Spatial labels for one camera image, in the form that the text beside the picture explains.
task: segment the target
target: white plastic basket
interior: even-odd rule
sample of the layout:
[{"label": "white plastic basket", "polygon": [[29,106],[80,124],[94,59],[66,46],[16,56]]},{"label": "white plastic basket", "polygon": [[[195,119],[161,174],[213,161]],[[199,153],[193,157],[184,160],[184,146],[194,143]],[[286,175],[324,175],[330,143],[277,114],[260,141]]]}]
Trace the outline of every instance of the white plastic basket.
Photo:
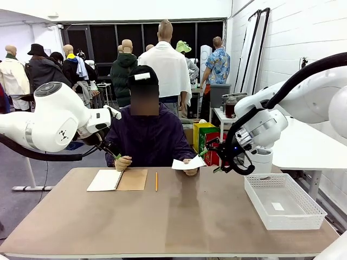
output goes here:
[{"label": "white plastic basket", "polygon": [[245,190],[267,230],[319,229],[326,216],[286,173],[245,176]]}]

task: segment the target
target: white label on cap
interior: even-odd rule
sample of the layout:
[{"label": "white label on cap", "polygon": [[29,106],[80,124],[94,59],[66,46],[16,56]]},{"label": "white label on cap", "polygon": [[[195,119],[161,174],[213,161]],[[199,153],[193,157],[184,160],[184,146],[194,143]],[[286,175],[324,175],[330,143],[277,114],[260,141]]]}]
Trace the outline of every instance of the white label on cap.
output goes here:
[{"label": "white label on cap", "polygon": [[134,75],[135,80],[146,80],[151,78],[151,74],[149,72]]},{"label": "white label on cap", "polygon": [[272,206],[274,207],[275,210],[280,210],[284,211],[282,205],[279,202],[271,202]]}]

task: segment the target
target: white container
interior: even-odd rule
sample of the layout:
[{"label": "white container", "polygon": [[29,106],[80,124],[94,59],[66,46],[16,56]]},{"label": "white container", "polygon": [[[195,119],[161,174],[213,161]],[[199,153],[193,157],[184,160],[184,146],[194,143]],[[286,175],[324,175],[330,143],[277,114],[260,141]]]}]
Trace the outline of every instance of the white container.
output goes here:
[{"label": "white container", "polygon": [[[254,174],[254,173],[271,173],[272,157],[273,157],[272,149],[257,147],[256,148],[256,154],[251,154],[248,151],[246,151],[246,153],[249,156],[250,160],[252,161],[252,164],[255,167],[252,174]],[[250,165],[250,162],[245,157],[244,166],[248,167],[249,165]]]},{"label": "white container", "polygon": [[286,173],[245,176],[245,190],[267,230],[319,229],[326,216]]}]

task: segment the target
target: yellow box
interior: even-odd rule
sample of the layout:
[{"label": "yellow box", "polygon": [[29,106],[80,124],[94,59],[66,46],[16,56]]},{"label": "yellow box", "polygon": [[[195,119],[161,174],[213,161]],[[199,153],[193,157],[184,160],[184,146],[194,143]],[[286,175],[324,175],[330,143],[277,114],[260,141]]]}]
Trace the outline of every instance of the yellow box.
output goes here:
[{"label": "yellow box", "polygon": [[194,123],[193,124],[193,147],[195,151],[199,151],[199,129],[202,127],[215,127],[211,123]]}]

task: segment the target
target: green bucket hat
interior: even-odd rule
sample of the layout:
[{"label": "green bucket hat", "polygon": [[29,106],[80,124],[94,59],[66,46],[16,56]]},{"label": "green bucket hat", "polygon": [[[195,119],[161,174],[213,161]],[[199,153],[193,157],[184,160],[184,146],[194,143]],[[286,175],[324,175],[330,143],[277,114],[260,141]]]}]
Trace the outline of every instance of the green bucket hat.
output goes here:
[{"label": "green bucket hat", "polygon": [[189,47],[189,45],[186,42],[178,41],[176,44],[176,51],[178,51],[179,53],[183,51],[185,53],[188,53],[191,51],[191,47]]}]

